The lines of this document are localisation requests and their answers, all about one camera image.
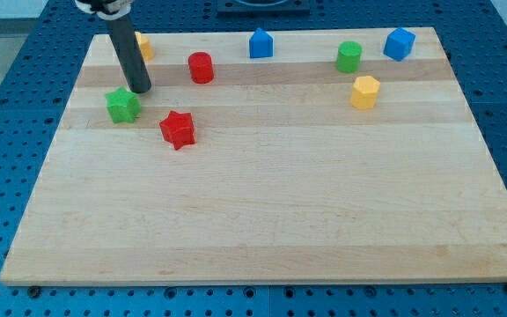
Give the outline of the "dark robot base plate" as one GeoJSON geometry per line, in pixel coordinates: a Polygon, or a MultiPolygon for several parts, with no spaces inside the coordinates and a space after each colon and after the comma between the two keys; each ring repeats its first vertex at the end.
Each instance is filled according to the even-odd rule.
{"type": "Polygon", "coordinates": [[[311,10],[311,0],[216,0],[218,16],[301,13],[311,10]]]}

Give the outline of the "white and black rod mount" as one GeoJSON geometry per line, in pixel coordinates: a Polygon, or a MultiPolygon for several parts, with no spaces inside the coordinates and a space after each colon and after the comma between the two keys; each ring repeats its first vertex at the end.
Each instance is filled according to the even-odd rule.
{"type": "Polygon", "coordinates": [[[74,5],[87,14],[103,20],[116,20],[130,13],[133,0],[74,0],[74,5]]]}

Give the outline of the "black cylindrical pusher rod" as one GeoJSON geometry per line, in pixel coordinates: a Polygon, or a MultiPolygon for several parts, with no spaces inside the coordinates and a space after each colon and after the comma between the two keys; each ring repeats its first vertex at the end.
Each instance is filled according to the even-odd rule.
{"type": "Polygon", "coordinates": [[[114,20],[106,20],[105,23],[130,91],[148,92],[151,89],[151,79],[130,16],[127,14],[114,20]]]}

